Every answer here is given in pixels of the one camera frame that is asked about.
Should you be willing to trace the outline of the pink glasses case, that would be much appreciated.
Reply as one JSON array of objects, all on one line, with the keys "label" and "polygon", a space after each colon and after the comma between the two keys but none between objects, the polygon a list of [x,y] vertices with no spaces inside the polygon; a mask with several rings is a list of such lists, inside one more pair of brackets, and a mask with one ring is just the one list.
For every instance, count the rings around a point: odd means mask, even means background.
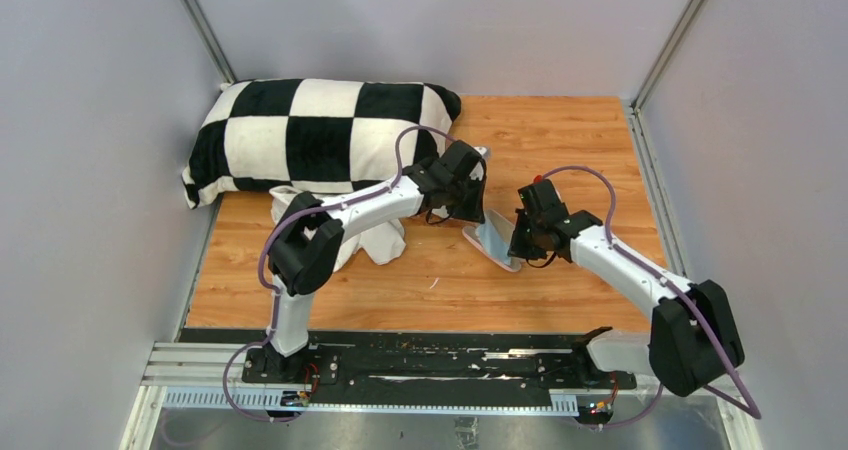
[{"label": "pink glasses case", "polygon": [[464,238],[500,268],[516,273],[521,270],[518,258],[509,255],[515,224],[493,209],[484,211],[484,222],[462,229]]}]

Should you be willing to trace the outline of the light blue cleaning cloth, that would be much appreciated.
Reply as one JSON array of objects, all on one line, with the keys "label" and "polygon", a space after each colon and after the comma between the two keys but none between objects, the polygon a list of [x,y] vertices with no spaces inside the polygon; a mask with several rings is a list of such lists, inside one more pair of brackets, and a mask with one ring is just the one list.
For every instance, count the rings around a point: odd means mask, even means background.
[{"label": "light blue cleaning cloth", "polygon": [[475,229],[483,251],[496,260],[509,261],[509,243],[500,235],[495,225],[489,221]]}]

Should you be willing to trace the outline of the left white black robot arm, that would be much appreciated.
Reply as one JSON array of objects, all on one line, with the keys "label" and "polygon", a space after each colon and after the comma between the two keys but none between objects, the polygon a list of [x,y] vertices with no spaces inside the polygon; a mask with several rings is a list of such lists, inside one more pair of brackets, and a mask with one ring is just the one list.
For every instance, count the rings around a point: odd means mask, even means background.
[{"label": "left white black robot arm", "polygon": [[259,263],[273,295],[266,346],[268,370],[283,383],[306,370],[308,323],[315,292],[332,276],[344,243],[379,225],[424,215],[429,223],[449,219],[484,221],[483,194],[491,152],[453,142],[436,159],[404,168],[385,182],[349,195],[297,195],[269,236]]}]

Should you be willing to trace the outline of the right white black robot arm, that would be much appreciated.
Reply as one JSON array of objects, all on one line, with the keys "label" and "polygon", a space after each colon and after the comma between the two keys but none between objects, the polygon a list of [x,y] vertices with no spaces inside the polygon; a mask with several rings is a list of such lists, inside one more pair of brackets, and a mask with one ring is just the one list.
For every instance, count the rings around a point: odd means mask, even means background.
[{"label": "right white black robot arm", "polygon": [[602,220],[570,212],[553,183],[542,179],[518,191],[522,204],[509,253],[519,259],[562,258],[602,279],[650,321],[648,333],[600,330],[571,360],[571,373],[596,387],[612,371],[653,376],[686,397],[745,361],[729,299],[712,280],[694,283],[624,244]]}]

